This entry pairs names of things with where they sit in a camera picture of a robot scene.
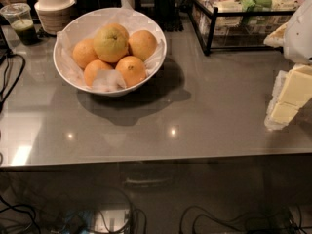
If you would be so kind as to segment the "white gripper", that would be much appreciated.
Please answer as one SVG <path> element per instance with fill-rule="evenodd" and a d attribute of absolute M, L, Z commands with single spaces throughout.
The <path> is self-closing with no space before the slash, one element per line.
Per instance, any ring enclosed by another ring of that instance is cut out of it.
<path fill-rule="evenodd" d="M 281 70 L 272 90 L 264 125 L 282 130 L 312 98 L 312 0 L 304 0 L 288 21 L 284 34 L 284 56 L 296 64 Z"/>

